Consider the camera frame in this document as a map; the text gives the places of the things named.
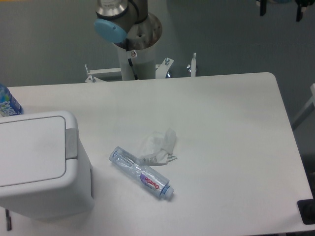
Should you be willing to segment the silver robot arm blue cap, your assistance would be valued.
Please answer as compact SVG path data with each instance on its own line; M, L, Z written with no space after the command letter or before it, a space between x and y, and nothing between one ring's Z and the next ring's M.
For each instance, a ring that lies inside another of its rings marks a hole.
M161 22L148 12L146 0L98 0L95 13L95 31L126 51L150 48L162 35Z

